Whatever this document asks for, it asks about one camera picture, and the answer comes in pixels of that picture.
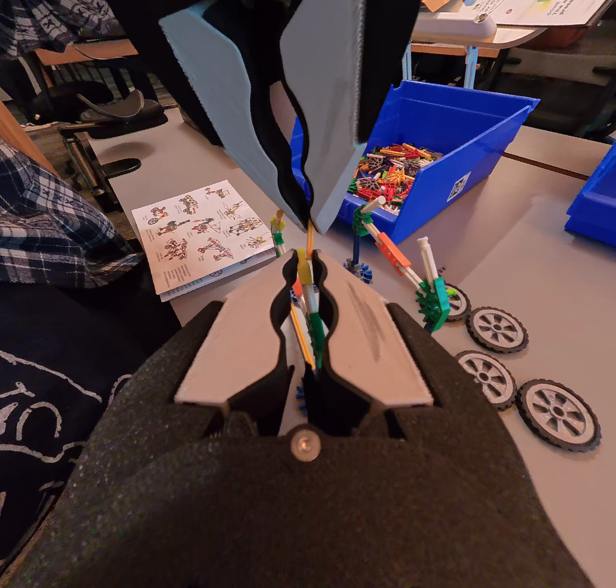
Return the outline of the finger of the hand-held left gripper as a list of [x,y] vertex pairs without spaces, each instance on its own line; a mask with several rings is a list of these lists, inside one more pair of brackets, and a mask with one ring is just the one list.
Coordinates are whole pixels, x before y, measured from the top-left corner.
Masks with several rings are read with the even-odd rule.
[[310,216],[331,227],[365,145],[358,138],[366,0],[302,0],[280,39],[288,89],[303,117]]
[[273,113],[281,79],[275,48],[283,7],[273,0],[211,0],[159,25],[227,155],[302,230],[309,203]]

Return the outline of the dark padded chair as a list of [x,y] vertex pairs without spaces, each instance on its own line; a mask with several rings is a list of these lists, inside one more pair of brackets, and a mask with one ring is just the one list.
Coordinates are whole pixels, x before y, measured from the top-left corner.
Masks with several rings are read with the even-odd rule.
[[493,90],[538,100],[525,125],[602,142],[615,136],[615,48],[509,50]]

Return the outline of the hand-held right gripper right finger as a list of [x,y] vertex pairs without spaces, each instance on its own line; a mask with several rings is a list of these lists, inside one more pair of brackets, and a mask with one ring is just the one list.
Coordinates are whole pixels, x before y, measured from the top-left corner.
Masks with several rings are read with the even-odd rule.
[[312,268],[328,331],[321,362],[325,372],[367,402],[368,411],[433,406],[389,302],[321,251],[313,252]]

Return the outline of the black office chair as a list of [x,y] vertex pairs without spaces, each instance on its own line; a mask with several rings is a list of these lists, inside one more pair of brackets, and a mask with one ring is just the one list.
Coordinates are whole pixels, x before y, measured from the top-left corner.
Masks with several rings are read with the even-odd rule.
[[78,81],[61,84],[35,95],[27,104],[27,116],[36,124],[60,122],[58,133],[68,152],[67,172],[73,187],[80,190],[78,177],[88,187],[102,211],[122,211],[110,180],[141,168],[137,158],[100,163],[89,140],[102,140],[132,134],[167,123],[163,106],[146,99],[137,89],[121,100],[111,101],[102,83]]

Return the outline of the pile of colourful toy pieces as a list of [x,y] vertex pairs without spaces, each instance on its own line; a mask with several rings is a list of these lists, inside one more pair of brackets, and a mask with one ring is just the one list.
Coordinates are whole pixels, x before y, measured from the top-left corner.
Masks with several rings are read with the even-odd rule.
[[360,157],[347,193],[366,203],[383,196],[383,209],[398,215],[420,170],[442,157],[407,143],[376,146]]

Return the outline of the empty blue plastic bin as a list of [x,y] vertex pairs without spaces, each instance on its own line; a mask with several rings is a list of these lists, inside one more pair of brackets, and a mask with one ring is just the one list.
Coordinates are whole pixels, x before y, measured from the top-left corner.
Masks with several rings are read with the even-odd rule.
[[615,246],[615,144],[567,210],[564,228]]

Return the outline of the colourful rod and connector model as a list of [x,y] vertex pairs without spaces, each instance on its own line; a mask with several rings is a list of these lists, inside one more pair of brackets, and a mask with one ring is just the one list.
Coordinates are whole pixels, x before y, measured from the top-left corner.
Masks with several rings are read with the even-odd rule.
[[[372,213],[385,202],[386,199],[384,197],[378,197],[372,202],[361,206],[358,212],[356,212],[356,239],[354,257],[351,263],[352,265],[357,265],[360,239],[365,234],[370,235],[374,239],[380,253],[392,265],[396,273],[410,282],[415,289],[415,296],[420,306],[419,311],[423,316],[424,330],[431,334],[443,326],[450,313],[449,297],[445,289],[445,282],[443,278],[438,276],[432,249],[427,238],[420,238],[418,240],[426,276],[426,278],[421,278],[412,269],[410,261],[402,254],[401,250],[399,250],[388,235],[376,228],[372,220]],[[315,282],[312,261],[306,259],[305,249],[304,251],[298,251],[298,258],[297,279],[291,288],[290,315],[304,360],[307,366],[312,368],[313,382],[321,385],[321,391],[325,392],[326,397],[331,397],[331,402],[338,401],[338,397],[343,398],[346,394],[350,394],[357,398],[359,404],[367,404],[367,402],[336,383],[322,366],[324,342],[328,331],[321,317],[319,286]],[[366,281],[365,272],[363,276],[356,277],[363,282]],[[389,302],[387,308],[394,319],[394,304]],[[403,337],[402,323],[396,323],[395,319],[394,322]]]

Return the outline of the grey toy wheel with green rod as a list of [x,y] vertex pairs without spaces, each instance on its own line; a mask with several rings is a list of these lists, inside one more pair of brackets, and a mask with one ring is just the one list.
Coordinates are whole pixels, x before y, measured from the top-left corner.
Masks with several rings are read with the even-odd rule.
[[446,283],[445,289],[449,297],[450,313],[446,322],[453,323],[464,320],[470,314],[472,307],[467,294],[459,287]]

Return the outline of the wooden panel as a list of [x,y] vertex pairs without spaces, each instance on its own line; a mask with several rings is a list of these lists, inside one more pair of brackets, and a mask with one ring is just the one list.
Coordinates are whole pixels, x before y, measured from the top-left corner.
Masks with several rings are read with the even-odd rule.
[[60,177],[49,160],[41,153],[9,109],[4,105],[3,101],[1,101],[1,140],[26,154],[56,177]]

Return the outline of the person's left forearm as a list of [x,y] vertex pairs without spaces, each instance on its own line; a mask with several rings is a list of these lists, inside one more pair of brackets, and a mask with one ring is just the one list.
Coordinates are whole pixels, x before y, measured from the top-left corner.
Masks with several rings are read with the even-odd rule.
[[84,38],[120,32],[107,0],[1,0],[2,60],[36,49],[61,53]]

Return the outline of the grey toy wheel black tyre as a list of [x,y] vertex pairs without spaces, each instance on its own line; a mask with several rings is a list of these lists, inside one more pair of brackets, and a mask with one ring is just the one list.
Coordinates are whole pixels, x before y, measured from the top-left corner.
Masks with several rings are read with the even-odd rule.
[[455,359],[481,386],[495,409],[505,411],[513,406],[518,387],[511,371],[501,361],[477,350],[462,351]]
[[516,407],[527,427],[546,443],[572,453],[594,451],[602,433],[597,416],[580,395],[550,379],[518,389]]
[[466,318],[466,329],[474,342],[492,352],[516,353],[528,346],[524,325],[500,308],[475,308]]

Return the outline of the plaid flannel shirt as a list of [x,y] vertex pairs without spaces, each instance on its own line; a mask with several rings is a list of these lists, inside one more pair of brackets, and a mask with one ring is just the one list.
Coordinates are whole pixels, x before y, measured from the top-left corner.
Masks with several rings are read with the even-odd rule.
[[142,260],[100,210],[1,142],[1,283],[92,289]]

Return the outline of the blue plastic bin with label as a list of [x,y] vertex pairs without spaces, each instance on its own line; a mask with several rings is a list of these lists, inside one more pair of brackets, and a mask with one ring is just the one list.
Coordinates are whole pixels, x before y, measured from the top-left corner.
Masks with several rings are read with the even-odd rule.
[[539,100],[403,81],[391,87],[365,152],[419,144],[442,156],[422,168],[399,214],[376,211],[376,228],[399,244],[488,177]]

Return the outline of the white tilting side stand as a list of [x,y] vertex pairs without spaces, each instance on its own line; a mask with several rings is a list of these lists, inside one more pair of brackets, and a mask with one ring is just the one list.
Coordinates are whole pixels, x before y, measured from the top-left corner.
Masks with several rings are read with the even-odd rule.
[[402,79],[412,80],[412,52],[426,49],[428,53],[443,53],[443,46],[463,48],[465,56],[464,88],[473,89],[480,50],[494,55],[499,51],[522,45],[542,34],[545,27],[497,25],[491,15],[476,24],[478,14],[422,12],[413,29],[402,59]]

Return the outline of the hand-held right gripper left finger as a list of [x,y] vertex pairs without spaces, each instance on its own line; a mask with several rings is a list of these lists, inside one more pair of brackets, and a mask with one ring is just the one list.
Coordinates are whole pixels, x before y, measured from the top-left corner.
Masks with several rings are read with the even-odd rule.
[[221,411],[273,411],[283,404],[289,372],[281,326],[290,312],[297,264],[291,249],[226,296],[175,393],[176,403]]

